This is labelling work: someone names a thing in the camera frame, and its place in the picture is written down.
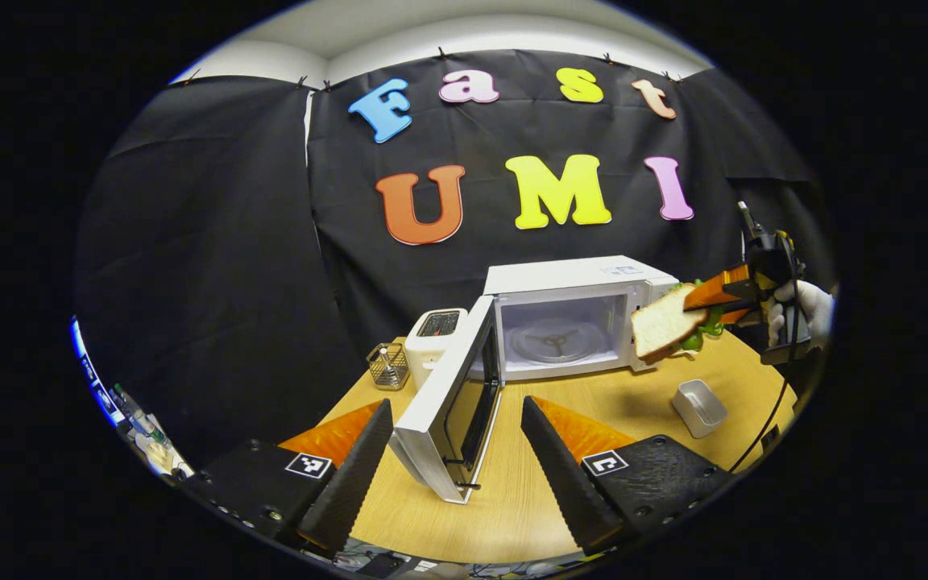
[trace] wooden table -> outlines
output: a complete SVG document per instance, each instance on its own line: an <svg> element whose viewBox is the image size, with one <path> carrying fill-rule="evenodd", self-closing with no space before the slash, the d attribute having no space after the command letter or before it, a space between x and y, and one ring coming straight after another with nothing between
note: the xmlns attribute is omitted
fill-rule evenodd
<svg viewBox="0 0 928 580"><path fill-rule="evenodd" d="M706 382L729 411L710 436L699 440L690 436L671 405L678 385L689 379ZM410 477L386 448L350 535L416 557L482 564L581 551L520 429L525 396L551 400L636 440L666 434L729 469L769 418L782 384L774 368L763 366L757 352L729 333L707 341L694 359L666 359L655 371L635 374L624 368L570 378L508 381L478 477L482 489L472 493L468 504L443 502ZM399 391L383 391L365 374L321 422L381 399L391 401L395 422L415 394L412 379ZM788 387L773 425L785 429L793 419L795 400ZM760 455L761 445L756 445L741 469Z"/></svg>

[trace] wire basket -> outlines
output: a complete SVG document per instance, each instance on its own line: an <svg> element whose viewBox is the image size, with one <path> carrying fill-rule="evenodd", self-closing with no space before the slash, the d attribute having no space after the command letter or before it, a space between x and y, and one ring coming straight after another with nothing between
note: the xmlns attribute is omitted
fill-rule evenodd
<svg viewBox="0 0 928 580"><path fill-rule="evenodd" d="M406 384L406 375L409 373L406 352L398 342L381 342L375 346L367 355L367 365L379 389L397 392Z"/></svg>

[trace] white plastic container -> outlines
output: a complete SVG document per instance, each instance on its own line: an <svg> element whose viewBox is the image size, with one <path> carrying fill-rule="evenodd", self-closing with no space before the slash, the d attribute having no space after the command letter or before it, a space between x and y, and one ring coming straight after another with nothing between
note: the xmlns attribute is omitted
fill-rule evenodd
<svg viewBox="0 0 928 580"><path fill-rule="evenodd" d="M685 421L693 438L707 437L729 415L722 401L700 379L686 381L678 386L671 405Z"/></svg>

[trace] hand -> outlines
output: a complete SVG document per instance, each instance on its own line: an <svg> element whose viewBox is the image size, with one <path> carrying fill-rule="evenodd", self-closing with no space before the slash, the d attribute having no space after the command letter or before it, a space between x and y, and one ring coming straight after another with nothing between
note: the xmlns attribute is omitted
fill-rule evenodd
<svg viewBox="0 0 928 580"><path fill-rule="evenodd" d="M811 333L811 346L822 348L829 342L829 330L833 323L833 307L835 300L814 284L797 280L797 296L800 308L807 319L807 329ZM793 281L790 280L777 288L768 303L768 345L775 346L778 334L785 324L784 307L778 302L785 302L793 298Z"/></svg>

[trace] wire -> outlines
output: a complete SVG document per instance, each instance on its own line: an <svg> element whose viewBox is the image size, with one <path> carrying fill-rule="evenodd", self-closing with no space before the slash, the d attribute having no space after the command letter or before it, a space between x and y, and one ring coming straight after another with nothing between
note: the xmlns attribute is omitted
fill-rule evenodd
<svg viewBox="0 0 928 580"><path fill-rule="evenodd" d="M797 279L793 279L793 337L791 338L791 345L789 345L789 356L787 357L787 363L793 362L793 355L797 349L797 323L800 321L800 292L797 288ZM758 437L754 437L754 441L751 441L750 447L747 448L747 451L744 451L743 455L739 456L739 459L736 459L736 463L733 463L732 467L729 467L729 473L736 471L736 467L740 466L740 463L744 462L744 459L747 459L747 456L751 454L751 451L754 450L758 445L758 441L764 436L766 430L769 430L769 425L773 422L773 418L776 417L776 411L780 410L780 404L783 403L783 395L785 394L785 389L789 385L789 379L786 377L783 378L783 386L780 388L780 396L776 399L776 405L773 407L773 411L768 415L768 419L765 419L765 425L761 427L761 433L758 433Z"/></svg>

